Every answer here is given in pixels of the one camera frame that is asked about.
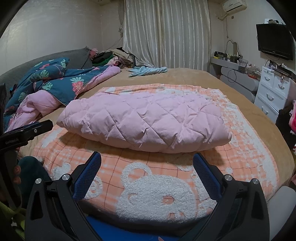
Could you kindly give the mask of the person left hand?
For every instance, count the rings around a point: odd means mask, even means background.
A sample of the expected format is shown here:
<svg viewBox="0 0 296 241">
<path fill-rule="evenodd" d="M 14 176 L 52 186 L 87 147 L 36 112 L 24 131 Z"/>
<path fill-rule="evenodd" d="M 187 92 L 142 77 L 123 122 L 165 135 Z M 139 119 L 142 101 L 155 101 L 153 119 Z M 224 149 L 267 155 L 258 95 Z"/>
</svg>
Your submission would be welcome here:
<svg viewBox="0 0 296 241">
<path fill-rule="evenodd" d="M 13 180 L 13 182 L 16 185 L 21 184 L 20 173 L 21 173 L 21 167 L 19 165 L 16 165 L 15 168 L 14 168 L 14 175 L 15 176 L 14 176 L 14 180 Z"/>
</svg>

